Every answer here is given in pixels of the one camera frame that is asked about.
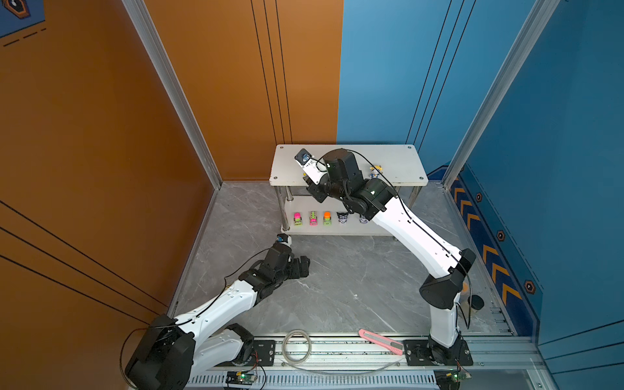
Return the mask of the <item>pink toy car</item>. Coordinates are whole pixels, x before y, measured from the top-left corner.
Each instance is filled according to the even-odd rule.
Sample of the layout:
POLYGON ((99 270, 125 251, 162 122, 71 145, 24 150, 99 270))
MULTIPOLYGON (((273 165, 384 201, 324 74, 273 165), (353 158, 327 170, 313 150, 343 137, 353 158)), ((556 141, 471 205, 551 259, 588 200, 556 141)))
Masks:
POLYGON ((317 226, 318 222, 318 214, 316 211, 311 211, 309 215, 310 226, 317 226))

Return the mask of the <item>orange green toy car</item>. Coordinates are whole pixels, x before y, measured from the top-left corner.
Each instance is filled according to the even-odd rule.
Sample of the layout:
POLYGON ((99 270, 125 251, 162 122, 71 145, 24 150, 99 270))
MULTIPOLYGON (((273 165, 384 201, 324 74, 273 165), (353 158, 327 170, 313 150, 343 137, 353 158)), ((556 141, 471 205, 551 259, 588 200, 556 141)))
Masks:
POLYGON ((325 226, 331 226, 332 225, 332 213, 331 211, 325 211, 323 213, 323 224, 325 226))

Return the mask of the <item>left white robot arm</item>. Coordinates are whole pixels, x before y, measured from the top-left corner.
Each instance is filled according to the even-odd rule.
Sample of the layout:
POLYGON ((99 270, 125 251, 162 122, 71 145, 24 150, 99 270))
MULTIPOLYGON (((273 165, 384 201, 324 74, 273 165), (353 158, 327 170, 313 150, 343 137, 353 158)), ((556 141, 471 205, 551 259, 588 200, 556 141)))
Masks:
POLYGON ((146 328, 120 373, 132 389, 182 389, 222 363, 254 363, 254 336, 232 320, 268 298, 284 282, 306 278, 311 261, 293 254, 289 236, 247 260, 248 269, 215 297, 176 318, 160 315, 146 328))

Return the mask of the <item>yellow small figurine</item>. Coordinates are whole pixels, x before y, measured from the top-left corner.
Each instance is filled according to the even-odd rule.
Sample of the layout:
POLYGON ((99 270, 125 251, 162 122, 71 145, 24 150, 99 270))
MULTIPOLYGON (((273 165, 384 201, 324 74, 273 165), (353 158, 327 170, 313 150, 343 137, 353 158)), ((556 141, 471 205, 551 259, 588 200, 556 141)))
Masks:
POLYGON ((382 173, 383 173, 383 168, 381 166, 370 167, 370 178, 372 179, 379 178, 382 173))

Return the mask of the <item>pink green toy truck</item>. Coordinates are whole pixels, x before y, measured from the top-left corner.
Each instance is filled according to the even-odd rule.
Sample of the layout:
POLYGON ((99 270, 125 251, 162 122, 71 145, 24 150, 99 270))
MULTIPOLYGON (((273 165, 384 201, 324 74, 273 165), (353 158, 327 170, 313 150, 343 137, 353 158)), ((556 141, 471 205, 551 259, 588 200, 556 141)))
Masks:
POLYGON ((300 212, 295 212, 293 215, 293 223, 295 226, 302 226, 302 215, 300 212))

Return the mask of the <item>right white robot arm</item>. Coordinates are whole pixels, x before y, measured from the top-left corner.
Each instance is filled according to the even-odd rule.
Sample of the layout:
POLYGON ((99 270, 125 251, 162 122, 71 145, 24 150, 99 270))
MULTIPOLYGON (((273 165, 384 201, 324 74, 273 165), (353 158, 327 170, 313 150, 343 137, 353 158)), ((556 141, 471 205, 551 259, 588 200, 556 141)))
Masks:
POLYGON ((295 156, 303 170, 307 190, 322 203, 339 200, 349 214, 359 214, 389 232, 427 269, 419 293, 430 307, 427 341, 430 359, 440 366, 469 366, 471 353, 458 328, 461 292, 476 255, 448 243, 419 219, 402 201, 383 174, 365 177, 359 153, 334 149, 321 159, 301 149, 295 156))

